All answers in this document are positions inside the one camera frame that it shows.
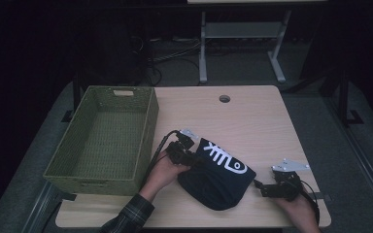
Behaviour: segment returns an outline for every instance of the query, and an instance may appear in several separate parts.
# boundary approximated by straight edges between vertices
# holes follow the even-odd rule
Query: white print on bag
[[[205,147],[204,150],[212,150],[210,152],[210,156],[212,156],[214,153],[216,153],[214,158],[213,158],[213,161],[217,161],[217,159],[220,158],[218,160],[218,163],[217,163],[218,165],[221,165],[223,163],[223,161],[226,159],[225,165],[224,165],[224,168],[226,170],[229,170],[229,171],[231,171],[233,173],[236,173],[236,174],[244,174],[244,173],[247,172],[247,165],[241,163],[240,161],[238,161],[236,158],[229,155],[227,152],[222,150],[217,145],[213,145],[211,142],[208,142],[208,143],[209,143],[209,146]],[[234,164],[233,168],[230,167],[230,165],[229,165],[232,160],[234,160],[234,162],[232,162]]]

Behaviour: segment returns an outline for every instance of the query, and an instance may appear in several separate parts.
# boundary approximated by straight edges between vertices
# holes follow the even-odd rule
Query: gray carpet floor
[[[155,57],[171,54],[190,45],[193,44],[156,42]],[[308,45],[283,45],[279,60],[288,79],[284,84],[278,84],[275,80],[266,54],[269,46],[267,42],[210,49],[206,85],[272,84],[279,89],[286,89],[299,83],[298,77]],[[155,68],[162,75],[157,86],[198,85],[197,57],[197,54],[190,54],[156,63]],[[152,70],[150,76],[153,83],[159,78]],[[345,128],[334,112],[336,94],[332,98],[322,98],[318,92],[321,83],[315,82],[294,94],[283,94],[283,99],[331,214],[331,225],[322,231],[372,233],[373,188],[358,163],[356,149],[352,147],[346,132],[354,135],[373,167],[373,112],[362,93],[350,84],[349,107],[359,113],[364,123]],[[53,105],[0,201],[0,233],[96,232],[96,229],[58,228],[54,224],[56,211],[53,213],[52,210],[55,210],[62,193],[48,186],[42,178],[67,127],[67,123],[61,121],[72,108],[73,93],[69,84]],[[39,198],[43,189],[50,192],[45,198]],[[297,230],[290,228],[284,232]]]

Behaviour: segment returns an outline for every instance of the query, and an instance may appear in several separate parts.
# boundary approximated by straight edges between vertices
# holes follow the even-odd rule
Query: plaid sleeve
[[[100,233],[128,233],[142,229],[154,210],[153,204],[136,194],[120,211],[119,215],[105,223]]]

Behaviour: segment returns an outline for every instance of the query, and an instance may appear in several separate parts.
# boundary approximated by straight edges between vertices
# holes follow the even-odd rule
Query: dark background
[[[0,197],[57,95],[81,72],[74,62],[75,29],[86,29],[94,16],[114,15],[82,8],[84,4],[0,0]],[[295,14],[294,20],[302,14]],[[121,22],[127,18],[114,20],[126,28]],[[183,13],[182,17],[160,14],[153,17],[150,26],[152,34],[171,39],[173,34],[196,36],[193,26],[186,27],[194,23],[199,23],[196,13]],[[142,26],[139,28],[144,25],[142,20],[131,20],[131,24],[135,33],[143,33]],[[308,31],[299,20],[288,29],[288,36],[308,39]],[[136,57],[130,59],[131,63],[139,62]],[[349,74],[373,108],[373,1],[330,1],[302,77],[334,65]]]

